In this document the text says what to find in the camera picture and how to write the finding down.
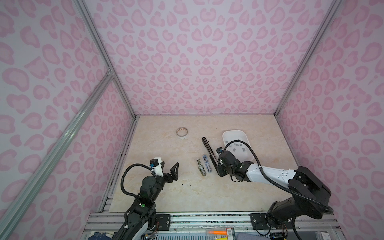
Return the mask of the light blue mini stapler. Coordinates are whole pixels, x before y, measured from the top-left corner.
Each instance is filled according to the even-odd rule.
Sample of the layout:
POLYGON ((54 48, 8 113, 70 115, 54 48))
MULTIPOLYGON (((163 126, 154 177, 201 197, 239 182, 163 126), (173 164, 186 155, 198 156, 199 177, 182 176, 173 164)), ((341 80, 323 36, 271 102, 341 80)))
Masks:
POLYGON ((206 168, 207 168, 207 171, 208 171, 209 173, 212 172, 212 168, 211 168, 210 163, 209 163, 209 161, 208 161, 208 157, 207 157, 207 155, 203 155, 203 160, 204 160, 205 166, 206 166, 206 168))

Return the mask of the white mini stapler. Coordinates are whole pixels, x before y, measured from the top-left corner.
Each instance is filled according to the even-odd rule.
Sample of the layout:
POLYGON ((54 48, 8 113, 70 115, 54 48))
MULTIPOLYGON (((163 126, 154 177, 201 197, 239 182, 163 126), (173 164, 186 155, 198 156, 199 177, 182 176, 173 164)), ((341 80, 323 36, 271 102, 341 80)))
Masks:
POLYGON ((198 169, 199 169, 200 173, 202 174, 202 176, 206 176, 207 173, 206 173, 200 159, 197 159, 197 164, 198 164, 198 169))

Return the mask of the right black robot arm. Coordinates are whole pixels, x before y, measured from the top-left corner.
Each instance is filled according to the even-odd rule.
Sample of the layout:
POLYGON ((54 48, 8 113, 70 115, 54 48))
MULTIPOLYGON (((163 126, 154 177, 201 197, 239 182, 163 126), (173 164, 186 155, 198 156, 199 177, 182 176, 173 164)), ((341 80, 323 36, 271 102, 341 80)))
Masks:
POLYGON ((229 175, 238 182, 270 184, 291 195, 271 204, 262 220, 264 225, 276 229, 300 216, 320 220, 324 214, 334 212, 329 206, 331 190, 308 168, 269 168, 261 166, 258 158, 240 162, 230 151, 218 148, 217 153, 216 169, 221 177, 229 175))

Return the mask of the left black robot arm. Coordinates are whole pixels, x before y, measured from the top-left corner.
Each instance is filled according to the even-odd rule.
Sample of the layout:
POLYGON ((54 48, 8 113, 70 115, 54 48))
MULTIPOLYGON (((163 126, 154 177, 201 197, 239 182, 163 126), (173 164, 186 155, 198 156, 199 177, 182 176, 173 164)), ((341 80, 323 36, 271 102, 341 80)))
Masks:
POLYGON ((121 190, 125 195, 134 197, 135 200, 124 213, 124 222, 113 235, 114 240, 140 240, 146 232, 153 235, 158 231, 160 224, 157 221, 156 199, 166 183, 173 183, 179 178, 179 163, 176 163, 169 173, 163 172, 164 165, 165 163, 160 158, 154 158, 150 160, 148 166, 136 163, 124 171, 120 182, 121 190), (130 193, 124 187, 126 175, 135 167, 141 167, 151 172, 150 176, 142 180, 138 194, 130 193))

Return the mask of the black stapler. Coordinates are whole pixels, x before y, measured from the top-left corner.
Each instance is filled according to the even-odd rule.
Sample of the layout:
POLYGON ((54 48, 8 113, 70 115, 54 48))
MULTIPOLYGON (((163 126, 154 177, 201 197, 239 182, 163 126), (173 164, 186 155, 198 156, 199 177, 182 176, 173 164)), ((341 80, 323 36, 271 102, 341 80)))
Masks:
POLYGON ((202 137, 202 142, 203 142, 204 146, 206 147, 207 151, 209 152, 209 156, 210 156, 210 159, 211 159, 211 161, 213 163, 214 168, 217 169, 217 166, 218 166, 217 158, 216 158, 216 156, 215 156, 215 154, 214 154, 214 152, 213 152, 213 150, 212 150, 212 148, 211 148, 207 138, 206 137, 202 137))

